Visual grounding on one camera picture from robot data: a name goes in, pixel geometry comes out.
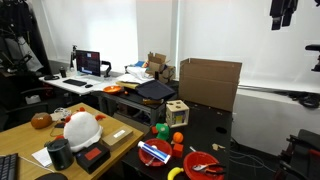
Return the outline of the blue and white tube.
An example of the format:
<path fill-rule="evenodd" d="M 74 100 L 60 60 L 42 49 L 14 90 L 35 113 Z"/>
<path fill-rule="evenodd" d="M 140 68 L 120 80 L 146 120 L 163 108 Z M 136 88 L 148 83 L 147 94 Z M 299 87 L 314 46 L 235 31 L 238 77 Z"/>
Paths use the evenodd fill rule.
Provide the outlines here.
<path fill-rule="evenodd" d="M 169 154 L 166 154 L 165 152 L 159 149 L 156 149 L 143 141 L 138 142 L 138 147 L 141 148 L 143 151 L 147 152 L 148 154 L 150 154 L 151 156 L 155 157 L 156 159 L 160 160 L 164 164 L 166 164 L 170 159 Z"/>

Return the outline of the small open cardboard box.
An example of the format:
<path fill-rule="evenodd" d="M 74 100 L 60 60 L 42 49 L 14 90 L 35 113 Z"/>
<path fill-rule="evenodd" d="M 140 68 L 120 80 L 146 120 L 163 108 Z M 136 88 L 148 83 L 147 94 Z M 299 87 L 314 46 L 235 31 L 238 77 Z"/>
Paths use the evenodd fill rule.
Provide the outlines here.
<path fill-rule="evenodd" d="M 176 68 L 167 64 L 165 55 L 150 52 L 146 72 L 161 82 L 168 83 L 175 78 Z"/>

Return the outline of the wooden shape sorter box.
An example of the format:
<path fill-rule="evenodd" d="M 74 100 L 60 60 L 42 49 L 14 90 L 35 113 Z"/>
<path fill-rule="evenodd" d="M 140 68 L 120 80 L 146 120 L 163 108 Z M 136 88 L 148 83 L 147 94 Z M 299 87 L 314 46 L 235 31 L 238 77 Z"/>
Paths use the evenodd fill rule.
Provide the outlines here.
<path fill-rule="evenodd" d="M 166 123 L 170 128 L 188 124 L 189 107 L 182 100 L 173 100 L 166 103 Z"/>

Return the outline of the large cardboard box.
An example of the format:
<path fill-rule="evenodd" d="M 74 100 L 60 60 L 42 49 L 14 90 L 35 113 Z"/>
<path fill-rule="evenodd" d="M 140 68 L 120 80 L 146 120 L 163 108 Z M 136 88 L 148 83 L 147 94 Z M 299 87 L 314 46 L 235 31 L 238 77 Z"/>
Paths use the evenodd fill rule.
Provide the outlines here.
<path fill-rule="evenodd" d="M 180 62 L 179 97 L 183 100 L 233 111 L 242 64 L 188 58 Z"/>

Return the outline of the red bowl with ball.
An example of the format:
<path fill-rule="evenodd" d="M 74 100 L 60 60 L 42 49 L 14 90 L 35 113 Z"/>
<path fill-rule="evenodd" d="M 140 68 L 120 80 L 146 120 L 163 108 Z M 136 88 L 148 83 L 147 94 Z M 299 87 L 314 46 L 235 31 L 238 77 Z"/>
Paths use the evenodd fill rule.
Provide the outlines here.
<path fill-rule="evenodd" d="M 146 140 L 145 143 L 150 146 L 156 146 L 162 152 L 164 152 L 168 155 L 172 155 L 172 147 L 167 141 L 164 141 L 164 140 L 161 140 L 158 138 L 152 138 L 152 139 Z M 153 158 L 152 155 L 148 154 L 147 152 L 145 152 L 142 149 L 138 150 L 138 155 L 139 155 L 139 159 L 144 164 L 147 164 Z M 151 163 L 151 166 L 154 166 L 154 167 L 163 166 L 163 165 L 164 165 L 164 163 L 162 161 L 158 160 L 157 158 L 155 158 L 153 160 L 153 162 Z"/>

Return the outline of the black box red label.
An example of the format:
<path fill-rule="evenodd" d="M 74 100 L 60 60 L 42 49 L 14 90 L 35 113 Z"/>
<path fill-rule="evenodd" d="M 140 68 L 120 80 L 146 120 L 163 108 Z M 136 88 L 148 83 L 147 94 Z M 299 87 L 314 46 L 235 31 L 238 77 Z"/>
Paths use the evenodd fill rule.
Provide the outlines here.
<path fill-rule="evenodd" d="M 88 174 L 92 174 L 98 167 L 110 158 L 110 150 L 101 143 L 80 150 L 75 155 L 77 164 Z"/>

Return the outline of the green toy figure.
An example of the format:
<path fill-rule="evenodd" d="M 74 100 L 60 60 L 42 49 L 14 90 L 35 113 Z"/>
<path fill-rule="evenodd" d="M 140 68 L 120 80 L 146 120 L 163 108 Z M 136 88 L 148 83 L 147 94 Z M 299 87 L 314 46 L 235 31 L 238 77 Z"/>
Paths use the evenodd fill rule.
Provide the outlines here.
<path fill-rule="evenodd" d="M 156 130 L 158 139 L 166 141 L 169 138 L 169 127 L 166 123 L 157 123 Z"/>

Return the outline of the orange ball toy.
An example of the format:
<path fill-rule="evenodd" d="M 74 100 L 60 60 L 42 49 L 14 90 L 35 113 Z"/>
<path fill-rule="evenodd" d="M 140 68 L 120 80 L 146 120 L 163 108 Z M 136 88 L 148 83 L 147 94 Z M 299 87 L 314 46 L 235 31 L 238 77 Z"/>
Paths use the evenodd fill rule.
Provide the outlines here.
<path fill-rule="evenodd" d="M 183 138 L 184 138 L 184 136 L 181 132 L 175 132 L 173 135 L 172 141 L 174 143 L 181 143 L 183 141 Z"/>

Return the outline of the red cube block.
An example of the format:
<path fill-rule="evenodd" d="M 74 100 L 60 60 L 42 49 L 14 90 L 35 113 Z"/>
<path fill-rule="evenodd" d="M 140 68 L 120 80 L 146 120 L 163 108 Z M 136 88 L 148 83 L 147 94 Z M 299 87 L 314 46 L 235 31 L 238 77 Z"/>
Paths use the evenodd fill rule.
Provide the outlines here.
<path fill-rule="evenodd" d="M 183 155 L 184 146 L 182 144 L 175 144 L 173 146 L 173 156 L 181 158 Z"/>

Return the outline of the yellow banana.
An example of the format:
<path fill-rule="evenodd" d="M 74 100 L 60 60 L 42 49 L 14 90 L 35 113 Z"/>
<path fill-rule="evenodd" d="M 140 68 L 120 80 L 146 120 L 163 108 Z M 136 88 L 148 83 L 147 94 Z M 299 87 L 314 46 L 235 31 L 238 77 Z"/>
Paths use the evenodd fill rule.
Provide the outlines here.
<path fill-rule="evenodd" d="M 175 176 L 179 173 L 183 172 L 184 169 L 180 167 L 174 167 L 170 170 L 170 172 L 167 175 L 167 180 L 174 180 Z"/>

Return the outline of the white plush chicken toy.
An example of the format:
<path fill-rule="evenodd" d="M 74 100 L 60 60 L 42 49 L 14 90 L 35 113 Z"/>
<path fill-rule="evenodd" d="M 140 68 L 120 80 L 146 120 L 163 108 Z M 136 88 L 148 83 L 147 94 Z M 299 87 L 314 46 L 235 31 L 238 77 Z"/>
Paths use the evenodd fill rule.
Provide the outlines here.
<path fill-rule="evenodd" d="M 67 139 L 71 151 L 76 153 L 80 150 L 97 143 L 102 135 L 103 127 L 98 120 L 83 107 L 68 116 L 64 123 L 63 134 L 55 139 Z"/>

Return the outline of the black keyboard on desk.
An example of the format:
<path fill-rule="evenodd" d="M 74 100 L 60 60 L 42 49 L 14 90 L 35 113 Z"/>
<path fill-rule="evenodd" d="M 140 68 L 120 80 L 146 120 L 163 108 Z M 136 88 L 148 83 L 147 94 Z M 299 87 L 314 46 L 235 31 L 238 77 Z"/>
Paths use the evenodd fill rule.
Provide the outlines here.
<path fill-rule="evenodd" d="M 67 83 L 67 84 L 75 85 L 75 86 L 79 86 L 79 87 L 87 84 L 86 82 L 75 80 L 75 79 L 66 79 L 63 81 L 63 83 Z"/>

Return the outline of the black cylinder speaker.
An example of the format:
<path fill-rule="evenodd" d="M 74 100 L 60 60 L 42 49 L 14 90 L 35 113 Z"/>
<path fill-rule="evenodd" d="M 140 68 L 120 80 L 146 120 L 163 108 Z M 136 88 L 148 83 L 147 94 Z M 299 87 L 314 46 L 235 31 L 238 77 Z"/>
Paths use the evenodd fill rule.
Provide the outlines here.
<path fill-rule="evenodd" d="M 67 139 L 57 139 L 47 144 L 52 164 L 56 170 L 64 170 L 74 162 L 74 157 Z"/>

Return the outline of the black keyboard corner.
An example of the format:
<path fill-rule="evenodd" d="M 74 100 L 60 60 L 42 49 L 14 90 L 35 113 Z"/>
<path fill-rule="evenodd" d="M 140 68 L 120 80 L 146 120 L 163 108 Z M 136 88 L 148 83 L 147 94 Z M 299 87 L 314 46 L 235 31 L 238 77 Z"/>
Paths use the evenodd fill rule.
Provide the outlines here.
<path fill-rule="evenodd" d="M 18 154 L 9 154 L 0 157 L 0 180 L 17 180 Z"/>

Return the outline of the red handled pliers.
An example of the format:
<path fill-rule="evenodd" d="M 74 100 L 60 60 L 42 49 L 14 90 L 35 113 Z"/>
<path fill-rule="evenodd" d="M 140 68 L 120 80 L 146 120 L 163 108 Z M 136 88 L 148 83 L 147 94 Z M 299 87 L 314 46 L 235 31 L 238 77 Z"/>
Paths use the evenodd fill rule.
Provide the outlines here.
<path fill-rule="evenodd" d="M 219 163 L 210 163 L 210 164 L 197 164 L 192 167 L 196 172 L 209 173 L 214 175 L 225 174 L 224 171 L 225 165 Z"/>

